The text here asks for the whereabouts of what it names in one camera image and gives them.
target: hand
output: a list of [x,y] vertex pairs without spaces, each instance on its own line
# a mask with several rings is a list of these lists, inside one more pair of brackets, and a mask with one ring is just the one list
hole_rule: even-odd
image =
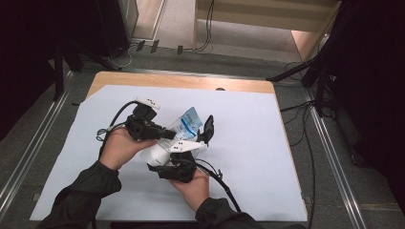
[[170,180],[170,183],[182,194],[185,202],[194,212],[197,212],[200,205],[209,198],[209,176],[199,169],[188,183],[178,180]]
[[124,128],[110,133],[99,161],[112,170],[118,170],[141,150],[155,145],[157,140],[136,141]]

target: black jacket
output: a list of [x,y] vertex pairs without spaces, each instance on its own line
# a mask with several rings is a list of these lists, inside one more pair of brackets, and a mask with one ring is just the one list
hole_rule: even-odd
[[[51,213],[40,222],[37,228],[87,229],[96,216],[101,199],[120,189],[118,171],[113,171],[96,161],[56,196]],[[197,210],[196,220],[203,229],[263,229],[247,213],[234,212],[225,198],[208,198]]]

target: black cloth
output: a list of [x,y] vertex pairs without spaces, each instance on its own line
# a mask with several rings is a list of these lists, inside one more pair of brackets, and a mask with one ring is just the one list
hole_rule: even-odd
[[[113,171],[96,161],[56,196],[51,213],[37,228],[87,229],[96,216],[101,199],[120,189],[118,171]],[[225,198],[208,198],[197,210],[196,220],[203,229],[263,229],[249,214],[234,212]]]

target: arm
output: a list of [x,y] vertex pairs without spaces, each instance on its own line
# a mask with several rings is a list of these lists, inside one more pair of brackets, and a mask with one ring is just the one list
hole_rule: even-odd
[[55,198],[51,213],[37,228],[88,228],[101,199],[121,189],[118,169],[135,154],[156,144],[156,140],[133,140],[124,128],[114,130],[101,158],[64,188]]
[[177,180],[170,182],[182,194],[188,206],[196,212],[196,220],[202,229],[263,229],[249,214],[234,212],[225,198],[210,198],[209,179],[201,171],[196,170],[189,183]]

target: white paper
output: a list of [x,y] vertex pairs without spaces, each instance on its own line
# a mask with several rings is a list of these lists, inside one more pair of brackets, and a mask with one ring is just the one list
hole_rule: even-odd
[[[202,122],[213,115],[215,134],[199,158],[221,169],[241,209],[256,220],[307,220],[274,94],[110,85],[80,105],[31,220],[46,217],[59,191],[97,160],[101,142],[96,140],[96,131],[107,128],[117,111],[135,96],[152,98],[161,105],[153,119],[161,126],[170,125],[190,107],[196,108]],[[127,108],[117,123],[125,121],[134,108]],[[119,170],[119,179],[122,190],[102,200],[97,219],[195,220],[180,193],[150,172],[139,154]],[[227,198],[213,178],[210,196]]]

